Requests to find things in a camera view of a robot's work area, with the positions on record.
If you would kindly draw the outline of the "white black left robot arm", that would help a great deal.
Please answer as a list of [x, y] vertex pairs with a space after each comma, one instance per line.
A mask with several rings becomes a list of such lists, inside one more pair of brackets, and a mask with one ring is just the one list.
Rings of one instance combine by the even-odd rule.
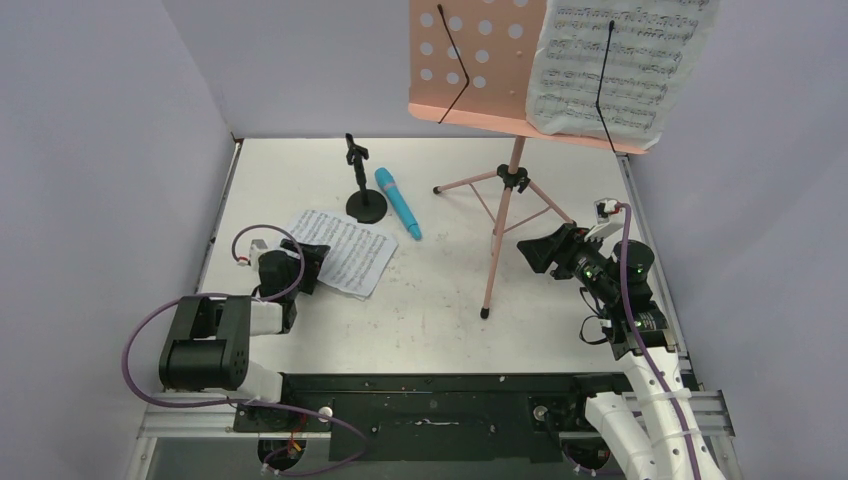
[[299, 405], [283, 393], [283, 374], [249, 358], [249, 344], [254, 337], [291, 331], [296, 298], [314, 292], [330, 252], [328, 245], [296, 246], [290, 240], [272, 249], [256, 239], [242, 259], [259, 275], [253, 295], [180, 299], [159, 361], [164, 387], [234, 392], [261, 401], [259, 416], [273, 430], [290, 428]]

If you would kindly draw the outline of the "pink folding music stand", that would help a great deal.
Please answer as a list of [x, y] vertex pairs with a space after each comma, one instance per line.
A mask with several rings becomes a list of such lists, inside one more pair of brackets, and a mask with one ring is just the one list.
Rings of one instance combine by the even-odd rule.
[[478, 175], [436, 185], [433, 192], [469, 188], [480, 203], [479, 184], [497, 179], [501, 193], [491, 219], [489, 270], [480, 317], [490, 316], [500, 253], [512, 200], [533, 192], [542, 214], [572, 218], [528, 175], [522, 164], [525, 145], [543, 133], [525, 116], [525, 102], [537, 42], [548, 4], [545, 1], [411, 1], [408, 4], [408, 111], [420, 120], [501, 133], [512, 137], [509, 159]]

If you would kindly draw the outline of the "sheet music page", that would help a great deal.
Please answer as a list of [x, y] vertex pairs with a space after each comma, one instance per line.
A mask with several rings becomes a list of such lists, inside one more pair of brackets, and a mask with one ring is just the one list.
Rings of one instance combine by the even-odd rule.
[[360, 299], [374, 292], [398, 247], [384, 229], [331, 211], [304, 210], [291, 220], [288, 231], [303, 246], [329, 246], [318, 280]]
[[618, 150], [660, 140], [718, 17], [713, 0], [550, 1], [526, 119]]

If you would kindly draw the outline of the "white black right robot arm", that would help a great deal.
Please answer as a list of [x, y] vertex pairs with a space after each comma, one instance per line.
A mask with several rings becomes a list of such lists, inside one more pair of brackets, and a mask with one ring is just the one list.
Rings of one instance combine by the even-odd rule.
[[602, 341], [628, 380], [639, 412], [626, 412], [621, 394], [582, 390], [565, 402], [568, 421], [595, 428], [628, 479], [723, 478], [690, 404], [692, 392], [684, 385], [667, 318], [648, 283], [654, 252], [625, 239], [605, 256], [588, 233], [564, 224], [517, 248], [534, 272], [574, 279], [594, 301]]

